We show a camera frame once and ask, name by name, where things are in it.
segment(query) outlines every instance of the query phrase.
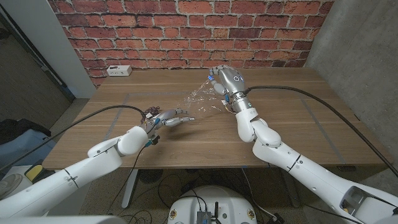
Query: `electrical outlet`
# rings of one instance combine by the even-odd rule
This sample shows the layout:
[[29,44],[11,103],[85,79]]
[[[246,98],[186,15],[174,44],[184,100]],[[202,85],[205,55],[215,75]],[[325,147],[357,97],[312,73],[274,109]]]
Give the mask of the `electrical outlet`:
[[109,76],[129,76],[132,70],[130,65],[111,65],[106,71]]

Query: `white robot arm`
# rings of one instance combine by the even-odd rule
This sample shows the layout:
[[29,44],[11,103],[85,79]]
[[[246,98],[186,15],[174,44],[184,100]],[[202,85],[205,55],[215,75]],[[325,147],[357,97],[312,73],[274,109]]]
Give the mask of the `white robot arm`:
[[126,134],[101,142],[88,151],[88,158],[47,177],[27,189],[0,201],[0,218],[42,216],[85,184],[116,170],[122,156],[130,156],[143,147],[156,144],[156,130],[175,126],[193,118],[174,118],[188,114],[169,110],[128,130]]
[[[213,75],[218,75],[222,84]],[[210,70],[209,79],[216,92],[228,95],[226,98],[236,112],[239,137],[244,142],[255,141],[254,155],[286,170],[335,213],[360,223],[376,223],[398,210],[398,197],[338,177],[283,143],[276,131],[263,119],[256,118],[258,113],[243,93],[244,80],[238,71],[220,65]]]

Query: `wooden table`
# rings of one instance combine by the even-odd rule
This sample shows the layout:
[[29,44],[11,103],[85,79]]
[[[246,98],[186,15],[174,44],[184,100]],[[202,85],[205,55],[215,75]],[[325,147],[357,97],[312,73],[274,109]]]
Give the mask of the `wooden table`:
[[[310,68],[241,69],[246,86],[285,85],[308,91],[327,101],[350,120],[392,161],[383,145]],[[197,90],[208,70],[143,70],[129,77],[108,77],[77,119],[111,105],[132,105],[142,110],[160,106],[176,108]],[[252,91],[248,95],[259,117],[266,120],[283,142],[315,162],[331,165],[375,165],[382,161],[336,115],[317,101],[288,90]],[[215,106],[221,103],[214,101]],[[156,146],[143,150],[137,169],[265,167],[252,153],[253,143],[238,136],[235,116],[228,112],[202,113],[204,118],[158,130]],[[68,130],[44,160],[47,169],[63,169],[87,157],[87,151],[105,139],[124,134],[140,123],[134,110],[102,112]],[[124,157],[122,167],[132,167],[136,156]]]

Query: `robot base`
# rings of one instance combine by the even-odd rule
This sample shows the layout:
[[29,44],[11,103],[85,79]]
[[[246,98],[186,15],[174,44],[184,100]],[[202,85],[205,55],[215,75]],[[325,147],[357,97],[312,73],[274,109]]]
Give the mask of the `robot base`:
[[[207,212],[211,216],[215,214],[215,203],[218,202],[218,220],[222,224],[255,224],[256,215],[251,204],[237,192],[226,187],[208,185],[193,189],[197,195],[204,199]],[[198,198],[190,190],[183,194],[172,205],[168,217],[168,224],[211,224],[207,222],[197,223],[199,210]],[[201,209],[205,212],[205,203],[199,199]]]

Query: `table leg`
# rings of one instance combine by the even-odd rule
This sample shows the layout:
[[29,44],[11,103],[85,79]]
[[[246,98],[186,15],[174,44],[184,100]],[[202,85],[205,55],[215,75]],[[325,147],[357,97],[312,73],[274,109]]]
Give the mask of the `table leg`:
[[122,199],[122,208],[128,208],[128,206],[130,205],[130,201],[134,193],[134,188],[136,186],[137,176],[138,176],[138,170],[133,169],[127,180],[126,189],[124,190],[124,195]]
[[285,186],[287,192],[289,193],[289,199],[293,207],[299,208],[299,194],[297,193],[296,184],[294,182],[294,178],[285,170],[280,169],[282,177],[284,178]]

